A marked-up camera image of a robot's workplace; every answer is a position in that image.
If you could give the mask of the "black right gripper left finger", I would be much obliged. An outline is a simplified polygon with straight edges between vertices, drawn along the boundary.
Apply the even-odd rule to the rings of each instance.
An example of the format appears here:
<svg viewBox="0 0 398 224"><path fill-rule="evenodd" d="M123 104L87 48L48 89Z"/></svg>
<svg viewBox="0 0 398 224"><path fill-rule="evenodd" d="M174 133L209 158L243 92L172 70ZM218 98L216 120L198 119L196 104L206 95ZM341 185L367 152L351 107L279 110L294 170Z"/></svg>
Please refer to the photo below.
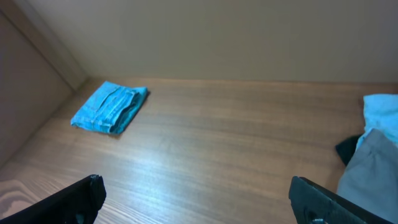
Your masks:
<svg viewBox="0 0 398 224"><path fill-rule="evenodd" d="M93 224L106 199L103 177L91 174L3 218L1 224Z"/></svg>

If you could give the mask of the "light teal shirt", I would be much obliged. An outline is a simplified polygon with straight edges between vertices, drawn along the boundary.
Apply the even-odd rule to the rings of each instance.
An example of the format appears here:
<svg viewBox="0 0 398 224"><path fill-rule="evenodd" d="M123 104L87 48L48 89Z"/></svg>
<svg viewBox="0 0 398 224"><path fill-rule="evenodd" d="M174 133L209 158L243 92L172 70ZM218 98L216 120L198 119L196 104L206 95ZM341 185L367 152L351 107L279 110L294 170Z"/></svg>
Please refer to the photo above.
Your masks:
<svg viewBox="0 0 398 224"><path fill-rule="evenodd" d="M397 146L397 94L366 95L363 101L364 134L359 137L356 149L373 129L381 131Z"/></svg>

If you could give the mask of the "light blue denim jeans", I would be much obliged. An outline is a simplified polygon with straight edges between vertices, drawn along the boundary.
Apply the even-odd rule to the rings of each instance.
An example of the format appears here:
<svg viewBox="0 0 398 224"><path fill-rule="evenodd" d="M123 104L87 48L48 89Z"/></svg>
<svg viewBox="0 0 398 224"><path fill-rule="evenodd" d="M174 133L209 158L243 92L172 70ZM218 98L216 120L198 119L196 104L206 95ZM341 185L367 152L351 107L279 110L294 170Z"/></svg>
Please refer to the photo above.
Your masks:
<svg viewBox="0 0 398 224"><path fill-rule="evenodd" d="M104 82L70 120L70 125L103 134L122 134L148 96L145 86Z"/></svg>

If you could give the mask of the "black cloth under pile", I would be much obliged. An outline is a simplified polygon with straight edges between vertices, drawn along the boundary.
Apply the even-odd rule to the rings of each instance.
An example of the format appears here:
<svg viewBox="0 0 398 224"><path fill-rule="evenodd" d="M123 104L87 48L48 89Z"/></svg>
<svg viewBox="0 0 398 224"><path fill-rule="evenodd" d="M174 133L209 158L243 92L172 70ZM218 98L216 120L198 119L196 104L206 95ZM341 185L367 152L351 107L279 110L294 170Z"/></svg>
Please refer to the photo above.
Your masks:
<svg viewBox="0 0 398 224"><path fill-rule="evenodd" d="M340 157L342 163L347 166L356 151L356 145L361 134L351 136L335 146L335 151Z"/></svg>

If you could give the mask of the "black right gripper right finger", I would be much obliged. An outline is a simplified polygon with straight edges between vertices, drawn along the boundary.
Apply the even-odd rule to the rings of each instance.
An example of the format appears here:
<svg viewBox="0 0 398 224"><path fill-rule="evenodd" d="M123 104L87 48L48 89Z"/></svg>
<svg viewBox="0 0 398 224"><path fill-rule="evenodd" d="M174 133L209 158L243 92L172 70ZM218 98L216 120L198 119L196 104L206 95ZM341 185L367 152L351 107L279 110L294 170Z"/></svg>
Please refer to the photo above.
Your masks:
<svg viewBox="0 0 398 224"><path fill-rule="evenodd" d="M298 224L392 224L304 177L292 177L289 199Z"/></svg>

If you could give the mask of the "grey shorts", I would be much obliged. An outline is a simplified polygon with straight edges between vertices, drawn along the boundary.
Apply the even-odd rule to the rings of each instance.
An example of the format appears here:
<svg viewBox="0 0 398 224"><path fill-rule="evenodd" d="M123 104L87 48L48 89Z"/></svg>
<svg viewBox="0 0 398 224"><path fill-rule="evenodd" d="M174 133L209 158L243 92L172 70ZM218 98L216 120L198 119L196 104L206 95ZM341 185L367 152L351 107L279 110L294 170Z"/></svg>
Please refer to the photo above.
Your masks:
<svg viewBox="0 0 398 224"><path fill-rule="evenodd" d="M337 194L397 223L397 146L373 129L346 166Z"/></svg>

